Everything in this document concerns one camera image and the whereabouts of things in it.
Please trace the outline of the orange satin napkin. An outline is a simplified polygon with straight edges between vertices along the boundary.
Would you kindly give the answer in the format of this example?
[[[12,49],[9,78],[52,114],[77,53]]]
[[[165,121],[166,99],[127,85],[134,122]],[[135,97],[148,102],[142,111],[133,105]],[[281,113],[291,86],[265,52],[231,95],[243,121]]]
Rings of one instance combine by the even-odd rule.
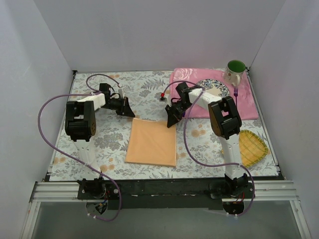
[[[125,162],[175,167],[176,126],[134,118]]]

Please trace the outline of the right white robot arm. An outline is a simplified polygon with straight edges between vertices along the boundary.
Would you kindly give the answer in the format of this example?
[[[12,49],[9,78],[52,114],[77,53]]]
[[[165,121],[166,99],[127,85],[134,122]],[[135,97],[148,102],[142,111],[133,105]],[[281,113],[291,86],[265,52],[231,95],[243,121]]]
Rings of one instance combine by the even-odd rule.
[[[248,187],[248,177],[251,176],[249,170],[243,165],[240,147],[239,134],[242,121],[239,116],[237,105],[230,96],[221,98],[208,93],[204,87],[192,83],[192,87],[187,84],[189,81],[178,80],[176,91],[180,98],[167,103],[165,110],[167,113],[167,127],[185,119],[183,128],[183,140],[190,158],[205,167],[225,167],[225,180],[221,186],[214,187],[223,195],[237,198],[243,194]],[[195,159],[187,146],[186,125],[189,115],[195,105],[200,106],[209,112],[210,124],[214,134],[218,137],[223,150],[224,163],[204,164]]]

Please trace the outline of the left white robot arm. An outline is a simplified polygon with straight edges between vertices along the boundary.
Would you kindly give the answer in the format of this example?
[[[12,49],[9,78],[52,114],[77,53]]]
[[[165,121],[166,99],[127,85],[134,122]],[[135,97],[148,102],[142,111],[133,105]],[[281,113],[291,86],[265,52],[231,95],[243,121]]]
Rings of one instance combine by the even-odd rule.
[[[95,111],[100,108],[113,110],[119,116],[135,117],[129,99],[125,96],[125,88],[119,86],[118,91],[112,93],[111,86],[107,83],[101,83],[97,93],[85,95],[80,100],[68,101],[66,104],[65,132],[73,141],[79,160],[84,163],[85,168],[83,179],[79,183],[84,192],[95,199],[101,199],[106,194],[94,144],[97,132]]]

